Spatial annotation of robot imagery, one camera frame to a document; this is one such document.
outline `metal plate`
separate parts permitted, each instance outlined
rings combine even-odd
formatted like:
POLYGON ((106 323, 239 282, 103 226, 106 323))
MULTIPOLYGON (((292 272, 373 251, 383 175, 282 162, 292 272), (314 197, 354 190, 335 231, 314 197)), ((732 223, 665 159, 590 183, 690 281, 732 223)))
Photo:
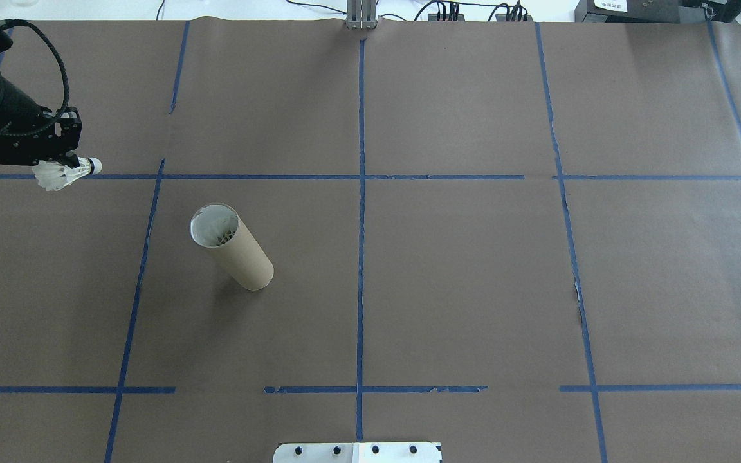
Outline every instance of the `metal plate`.
POLYGON ((283 444, 273 454, 273 463, 324 463, 326 461, 328 463, 347 461, 352 463, 441 463, 442 445, 436 442, 283 444))

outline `shuttlecock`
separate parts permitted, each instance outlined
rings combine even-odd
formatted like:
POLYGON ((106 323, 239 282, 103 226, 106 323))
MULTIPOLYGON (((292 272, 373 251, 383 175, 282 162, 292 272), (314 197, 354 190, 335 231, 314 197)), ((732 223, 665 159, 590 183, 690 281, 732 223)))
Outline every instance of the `shuttlecock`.
POLYGON ((96 158, 79 158, 79 167, 70 167, 59 164, 59 162, 39 161, 33 167, 33 175, 39 181, 39 186, 47 191, 59 191, 70 185, 77 179, 91 174, 97 174, 102 170, 102 163, 96 158))

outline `cardboard tube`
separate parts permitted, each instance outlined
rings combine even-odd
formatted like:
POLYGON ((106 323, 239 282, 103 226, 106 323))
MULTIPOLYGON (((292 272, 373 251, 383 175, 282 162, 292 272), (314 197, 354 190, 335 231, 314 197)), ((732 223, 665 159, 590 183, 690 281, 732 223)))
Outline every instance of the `cardboard tube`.
POLYGON ((211 203, 199 209, 190 220, 190 235, 243 288, 258 291, 273 279, 273 264, 227 204, 211 203))

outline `tube opening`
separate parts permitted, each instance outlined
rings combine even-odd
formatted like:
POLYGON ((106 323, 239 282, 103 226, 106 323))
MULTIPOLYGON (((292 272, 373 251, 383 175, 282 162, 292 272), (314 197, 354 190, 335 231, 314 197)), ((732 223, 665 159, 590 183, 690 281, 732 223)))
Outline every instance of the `tube opening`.
POLYGON ((190 235, 197 245, 215 248, 235 237, 239 215, 222 203, 212 203, 199 209, 190 221, 190 235))

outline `white label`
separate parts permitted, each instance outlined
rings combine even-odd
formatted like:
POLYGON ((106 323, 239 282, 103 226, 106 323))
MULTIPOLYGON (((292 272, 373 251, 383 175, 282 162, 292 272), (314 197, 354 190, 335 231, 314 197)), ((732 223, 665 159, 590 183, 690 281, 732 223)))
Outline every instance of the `white label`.
POLYGON ((627 13, 627 0, 594 0, 596 8, 627 13))

